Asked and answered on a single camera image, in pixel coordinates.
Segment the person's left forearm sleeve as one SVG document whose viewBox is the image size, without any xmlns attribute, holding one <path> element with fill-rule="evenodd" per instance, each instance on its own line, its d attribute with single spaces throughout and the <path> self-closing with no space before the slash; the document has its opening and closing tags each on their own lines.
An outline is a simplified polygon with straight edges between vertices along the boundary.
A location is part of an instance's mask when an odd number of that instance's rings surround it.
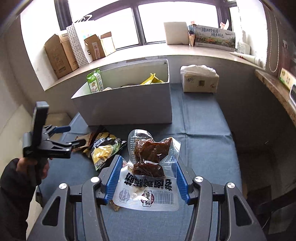
<svg viewBox="0 0 296 241">
<path fill-rule="evenodd" d="M 36 160 L 15 158 L 1 175 L 1 240 L 26 240 L 30 202 L 36 189 L 28 168 L 36 164 Z"/>
</svg>

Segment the person's left hand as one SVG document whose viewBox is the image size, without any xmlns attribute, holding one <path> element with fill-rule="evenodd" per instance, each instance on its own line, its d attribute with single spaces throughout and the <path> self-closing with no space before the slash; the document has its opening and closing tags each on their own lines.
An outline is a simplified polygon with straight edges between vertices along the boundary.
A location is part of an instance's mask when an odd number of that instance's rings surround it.
<svg viewBox="0 0 296 241">
<path fill-rule="evenodd" d="M 29 171 L 31 169 L 34 170 L 37 164 L 38 164 L 37 160 L 29 159 L 29 158 L 20 158 L 16 165 L 16 171 L 24 174 L 29 174 Z M 48 176 L 49 169 L 50 169 L 50 165 L 47 160 L 43 169 L 39 170 L 39 175 L 41 179 L 45 179 Z"/>
</svg>

